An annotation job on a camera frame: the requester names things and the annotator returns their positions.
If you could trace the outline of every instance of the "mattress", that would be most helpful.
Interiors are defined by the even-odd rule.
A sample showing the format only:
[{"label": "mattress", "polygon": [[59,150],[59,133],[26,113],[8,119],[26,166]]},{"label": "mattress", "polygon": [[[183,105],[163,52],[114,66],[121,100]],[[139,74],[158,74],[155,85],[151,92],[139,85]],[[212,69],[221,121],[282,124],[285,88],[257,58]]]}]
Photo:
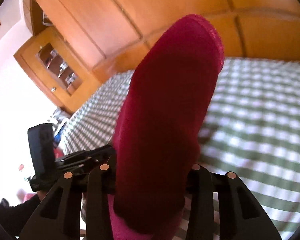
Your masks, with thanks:
[{"label": "mattress", "polygon": [[[61,138],[65,154],[111,143],[132,75],[109,79],[72,116]],[[198,163],[237,173],[288,239],[300,225],[300,62],[227,58],[198,141]],[[218,239],[218,194],[213,197]],[[175,240],[185,239],[190,206],[186,197]]]}]

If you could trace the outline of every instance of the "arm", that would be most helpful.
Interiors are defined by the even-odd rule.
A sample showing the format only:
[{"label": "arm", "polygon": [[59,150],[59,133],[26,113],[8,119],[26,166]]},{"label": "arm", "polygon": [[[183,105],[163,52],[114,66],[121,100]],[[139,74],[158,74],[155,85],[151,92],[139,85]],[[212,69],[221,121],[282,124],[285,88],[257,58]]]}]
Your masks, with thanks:
[{"label": "arm", "polygon": [[28,201],[15,206],[3,207],[0,205],[0,224],[12,236],[19,236],[24,225],[40,204],[38,195],[33,196]]}]

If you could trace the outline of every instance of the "bed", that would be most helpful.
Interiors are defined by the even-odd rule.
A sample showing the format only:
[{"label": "bed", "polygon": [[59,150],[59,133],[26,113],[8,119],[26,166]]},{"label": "bed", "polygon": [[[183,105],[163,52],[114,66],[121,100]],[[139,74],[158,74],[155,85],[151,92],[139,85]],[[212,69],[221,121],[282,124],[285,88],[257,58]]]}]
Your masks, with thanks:
[{"label": "bed", "polygon": [[[132,74],[113,76],[72,116],[61,138],[65,154],[111,143]],[[289,239],[300,225],[300,62],[227,58],[198,140],[198,162],[237,173]],[[185,239],[190,205],[186,197],[175,240]],[[218,239],[217,194],[214,211]]]}]

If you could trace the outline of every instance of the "maroon sock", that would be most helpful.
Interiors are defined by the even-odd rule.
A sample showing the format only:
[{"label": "maroon sock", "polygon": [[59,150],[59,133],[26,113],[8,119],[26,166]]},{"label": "maroon sock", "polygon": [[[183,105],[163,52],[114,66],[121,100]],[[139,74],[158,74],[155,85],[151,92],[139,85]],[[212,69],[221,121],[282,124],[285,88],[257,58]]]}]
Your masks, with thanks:
[{"label": "maroon sock", "polygon": [[153,234],[180,214],[197,135],[223,65],[221,40],[199,15],[178,20],[133,74],[113,138],[114,210]]}]

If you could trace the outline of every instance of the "wall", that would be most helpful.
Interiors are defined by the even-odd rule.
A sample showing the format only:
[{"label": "wall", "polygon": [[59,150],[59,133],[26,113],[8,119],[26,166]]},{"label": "wall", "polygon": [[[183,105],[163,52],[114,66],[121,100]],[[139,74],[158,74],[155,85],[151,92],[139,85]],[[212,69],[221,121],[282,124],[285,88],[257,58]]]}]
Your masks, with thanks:
[{"label": "wall", "polygon": [[4,0],[0,6],[0,39],[21,19],[20,10],[23,9],[19,0]]},{"label": "wall", "polygon": [[28,78],[13,57],[31,34],[23,20],[0,40],[0,200],[18,204],[16,192],[29,192],[18,167],[31,165],[27,129],[46,122],[55,105]]}]

